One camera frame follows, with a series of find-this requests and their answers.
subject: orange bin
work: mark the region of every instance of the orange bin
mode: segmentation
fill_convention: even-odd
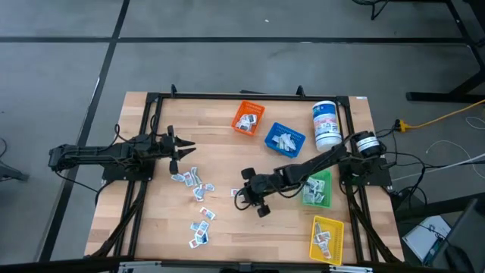
[[[245,133],[249,136],[254,136],[256,129],[258,129],[258,125],[261,122],[261,119],[263,118],[263,113],[264,113],[264,106],[256,104],[254,102],[242,101],[241,105],[239,106],[239,109],[237,110],[236,117],[234,117],[233,119],[233,123],[231,124],[231,127],[240,133]],[[239,119],[243,115],[249,115],[249,114],[254,114],[258,116],[256,120],[256,124],[252,125],[251,127],[251,131],[247,132],[236,127],[236,123],[239,121]]]

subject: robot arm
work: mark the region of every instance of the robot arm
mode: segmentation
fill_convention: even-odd
[[[345,144],[348,141],[355,141],[359,150],[358,155],[347,152]],[[243,203],[248,206],[261,206],[258,209],[260,217],[270,213],[270,209],[264,204],[264,197],[272,193],[279,193],[286,198],[294,197],[303,188],[310,175],[329,168],[341,162],[348,163],[348,176],[357,176],[365,179],[369,174],[378,168],[385,168],[380,156],[386,151],[373,133],[367,131],[355,133],[340,144],[335,145],[328,152],[324,152],[302,164],[291,164],[274,169],[273,174],[256,174],[254,168],[247,168],[241,171],[242,178],[248,180],[238,195],[244,196]],[[282,193],[299,189],[291,196]]]
[[[48,166],[59,172],[78,165],[101,165],[111,170],[116,169],[118,173],[125,173],[123,177],[129,177],[131,174],[142,173],[144,167],[156,159],[170,157],[170,173],[176,174],[177,160],[196,149],[176,147],[191,146],[195,143],[174,136],[172,126],[169,126],[167,133],[160,137],[157,142],[154,134],[141,134],[126,142],[110,146],[79,147],[64,144],[49,151]]]

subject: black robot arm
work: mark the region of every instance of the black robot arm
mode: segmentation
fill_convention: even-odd
[[[178,172],[177,160],[188,155],[196,148],[177,149],[176,147],[191,146],[195,143],[181,140],[174,136],[174,129],[169,126],[167,133],[159,135],[141,134],[123,142],[110,146],[72,146],[61,145],[49,151],[48,166],[56,172],[73,168],[78,165],[101,165],[106,172],[106,180],[140,180],[138,178],[156,159],[172,158],[170,173]]]

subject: plastic bin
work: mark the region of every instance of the plastic bin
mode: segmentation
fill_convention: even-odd
[[[239,106],[239,109],[237,110],[236,116],[233,119],[233,123],[231,124],[231,127],[240,133],[244,133],[249,136],[254,136],[256,129],[258,128],[258,125],[261,122],[261,119],[263,118],[263,113],[264,113],[264,106],[256,104],[254,102],[242,101],[241,105]],[[248,115],[248,114],[254,114],[258,116],[256,120],[256,124],[253,124],[251,126],[250,132],[241,130],[238,127],[236,127],[236,124],[239,121],[239,119],[243,115]]]
[[[313,174],[310,177],[325,181],[324,192],[322,193],[323,195],[325,195],[325,197],[320,203],[306,203],[304,202],[305,199],[303,198],[303,193],[301,193],[303,205],[317,206],[317,207],[327,208],[327,209],[331,208],[332,207],[332,173],[328,171],[328,169],[325,169],[325,170],[319,171],[316,174]]]
[[[284,149],[280,149],[277,147],[277,143],[272,140],[274,136],[281,136],[284,133],[289,133],[291,135],[291,139],[295,142],[295,147],[296,147],[295,151],[289,152],[289,151],[285,151]],[[300,149],[302,149],[304,142],[305,142],[305,135],[298,133],[295,130],[291,130],[288,127],[282,124],[279,124],[277,122],[273,124],[273,127],[270,129],[270,132],[268,133],[268,135],[266,136],[266,139],[264,140],[264,143],[266,143],[266,146],[290,158],[295,158],[300,153]]]
[[[321,248],[317,244],[313,244],[313,238],[315,236],[315,223],[319,223],[322,231],[329,231],[331,238],[328,241],[328,249],[332,258],[327,259],[321,251]],[[313,225],[311,226],[310,237],[310,259],[320,262],[326,262],[331,265],[342,265],[342,253],[343,253],[343,222],[315,216],[313,218]]]

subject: white canister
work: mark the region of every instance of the white canister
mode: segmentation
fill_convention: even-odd
[[[313,125],[315,141],[319,152],[326,152],[342,142],[336,105],[331,101],[321,101],[313,105]]]

